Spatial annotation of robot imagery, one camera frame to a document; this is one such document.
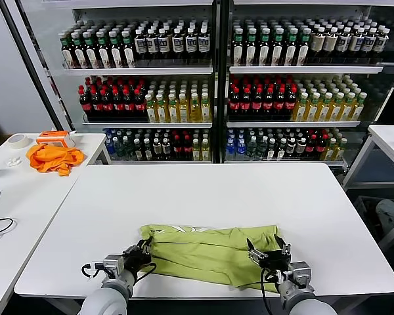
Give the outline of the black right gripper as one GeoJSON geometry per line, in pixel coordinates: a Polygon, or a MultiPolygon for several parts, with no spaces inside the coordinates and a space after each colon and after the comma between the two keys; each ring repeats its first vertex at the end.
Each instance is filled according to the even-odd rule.
{"type": "Polygon", "coordinates": [[[269,271],[288,271],[289,254],[291,245],[286,243],[277,234],[274,235],[275,241],[281,250],[261,252],[256,249],[249,238],[246,239],[248,246],[248,257],[254,262],[259,263],[261,268],[266,268],[269,271]]]}

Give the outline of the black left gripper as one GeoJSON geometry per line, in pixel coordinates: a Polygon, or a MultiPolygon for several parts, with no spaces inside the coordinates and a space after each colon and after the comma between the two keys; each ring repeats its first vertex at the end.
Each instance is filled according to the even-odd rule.
{"type": "Polygon", "coordinates": [[[151,263],[152,236],[147,240],[140,240],[137,245],[127,248],[121,255],[124,269],[130,272],[138,272],[145,265],[151,263]]]}

